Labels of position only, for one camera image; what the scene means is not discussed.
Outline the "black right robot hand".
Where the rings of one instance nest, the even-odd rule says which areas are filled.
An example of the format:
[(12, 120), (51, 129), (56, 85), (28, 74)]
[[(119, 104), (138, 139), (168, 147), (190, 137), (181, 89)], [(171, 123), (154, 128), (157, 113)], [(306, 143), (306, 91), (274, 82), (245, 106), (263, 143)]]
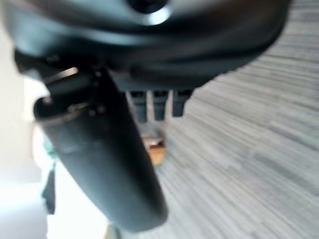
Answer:
[(18, 71), (49, 91), (33, 105), (58, 158), (117, 226), (144, 232), (168, 209), (137, 122), (181, 117), (193, 92), (279, 38), (289, 0), (3, 0)]

